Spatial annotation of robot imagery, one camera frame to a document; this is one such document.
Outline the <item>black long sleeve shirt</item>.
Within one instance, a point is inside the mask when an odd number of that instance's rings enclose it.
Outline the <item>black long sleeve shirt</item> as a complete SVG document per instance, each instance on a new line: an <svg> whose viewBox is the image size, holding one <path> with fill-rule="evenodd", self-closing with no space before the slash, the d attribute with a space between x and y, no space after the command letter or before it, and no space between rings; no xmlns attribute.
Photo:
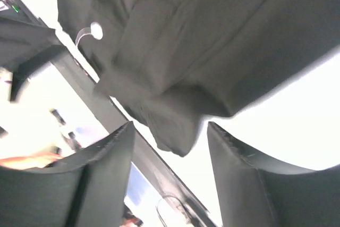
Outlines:
<svg viewBox="0 0 340 227"><path fill-rule="evenodd" d="M159 149L186 156L205 115L231 117L339 44L339 0L57 0L80 50Z"/></svg>

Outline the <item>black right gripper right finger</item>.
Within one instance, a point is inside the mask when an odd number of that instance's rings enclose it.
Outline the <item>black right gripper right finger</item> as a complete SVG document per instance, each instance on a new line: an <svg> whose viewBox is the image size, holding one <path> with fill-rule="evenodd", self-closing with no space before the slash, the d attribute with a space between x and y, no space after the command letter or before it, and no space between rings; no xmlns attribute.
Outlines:
<svg viewBox="0 0 340 227"><path fill-rule="evenodd" d="M215 122L207 137L224 226L339 226L339 166L283 162Z"/></svg>

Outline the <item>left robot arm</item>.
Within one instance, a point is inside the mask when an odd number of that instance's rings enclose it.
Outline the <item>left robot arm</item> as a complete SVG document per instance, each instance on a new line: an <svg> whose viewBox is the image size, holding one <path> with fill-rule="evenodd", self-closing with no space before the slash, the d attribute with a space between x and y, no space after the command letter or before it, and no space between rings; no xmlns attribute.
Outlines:
<svg viewBox="0 0 340 227"><path fill-rule="evenodd" d="M66 52L54 29L1 17L1 67L12 73L9 100L29 76Z"/></svg>

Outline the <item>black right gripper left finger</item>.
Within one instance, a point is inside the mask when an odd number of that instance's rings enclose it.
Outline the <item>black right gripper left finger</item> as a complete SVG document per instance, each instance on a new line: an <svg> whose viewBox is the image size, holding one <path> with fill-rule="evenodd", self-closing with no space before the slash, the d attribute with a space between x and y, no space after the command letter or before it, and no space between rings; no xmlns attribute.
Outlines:
<svg viewBox="0 0 340 227"><path fill-rule="evenodd" d="M119 226L134 138L127 122L52 167L2 167L1 226Z"/></svg>

